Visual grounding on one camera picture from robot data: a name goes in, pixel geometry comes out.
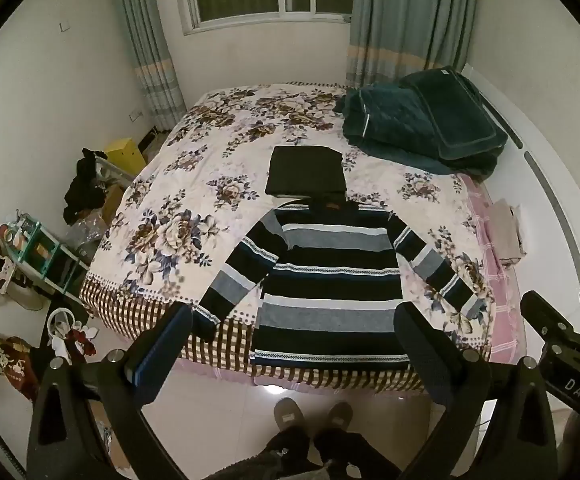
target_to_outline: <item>window frame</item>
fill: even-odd
[[[239,16],[227,16],[215,20],[201,21],[197,0],[178,0],[179,11],[184,34],[194,34],[206,30],[214,30],[235,25],[247,25],[251,23],[270,22],[330,22],[350,23],[349,14],[333,14],[329,12],[317,12],[317,0],[310,0],[309,12],[288,12],[285,10],[286,0],[278,0],[278,12],[260,12],[257,14],[241,14]]]

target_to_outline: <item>plastic bag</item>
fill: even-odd
[[[65,242],[78,252],[84,244],[101,240],[107,230],[108,226],[101,218],[101,209],[94,209],[86,218],[70,226]]]

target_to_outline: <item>bed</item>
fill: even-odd
[[[404,299],[460,348],[511,362],[517,319],[508,277],[487,238],[487,200],[461,175],[437,176],[380,160],[350,146],[333,112],[337,85],[258,85],[210,92],[169,134],[126,190],[81,289],[90,314],[135,339],[173,301],[192,308],[237,243],[269,209],[289,199],[263,191],[278,144],[328,146],[343,154],[350,200],[395,211],[448,257],[487,303],[468,320],[399,260]],[[313,391],[419,390],[407,363],[394,370],[311,370],[252,365],[259,288],[217,327],[214,341],[191,335],[181,365],[198,373]]]

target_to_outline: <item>folded beige cloth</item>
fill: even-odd
[[[504,266],[514,265],[524,255],[519,240],[519,226],[512,209],[501,199],[488,209],[487,232],[496,257]]]

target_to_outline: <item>black pants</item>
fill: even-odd
[[[332,461],[329,468],[334,478],[347,478],[348,464],[359,468],[365,480],[391,480],[401,474],[401,470],[368,444],[358,433],[347,433],[338,428],[321,431],[314,437],[314,447],[321,455],[323,463]],[[308,460],[310,437],[302,428],[292,426],[275,435],[264,451],[279,451],[283,456],[283,474],[286,476],[313,471],[319,466]]]

